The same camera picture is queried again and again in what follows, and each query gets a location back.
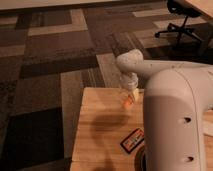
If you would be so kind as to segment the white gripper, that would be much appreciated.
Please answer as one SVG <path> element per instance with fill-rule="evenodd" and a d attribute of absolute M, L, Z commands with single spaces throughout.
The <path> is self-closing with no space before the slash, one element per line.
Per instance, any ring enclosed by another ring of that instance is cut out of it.
<path fill-rule="evenodd" d="M 121 86 L 131 91 L 129 93 L 131 99 L 136 102 L 139 99 L 138 76 L 135 73 L 122 73 L 120 76 Z"/>

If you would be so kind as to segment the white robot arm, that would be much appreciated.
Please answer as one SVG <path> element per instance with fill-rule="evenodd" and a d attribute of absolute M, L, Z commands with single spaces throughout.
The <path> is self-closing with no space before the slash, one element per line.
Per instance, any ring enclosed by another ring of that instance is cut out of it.
<path fill-rule="evenodd" d="M 146 60 L 138 49 L 116 58 L 123 86 L 147 81 L 143 98 L 146 171 L 207 171 L 203 114 L 213 108 L 213 65 Z"/>

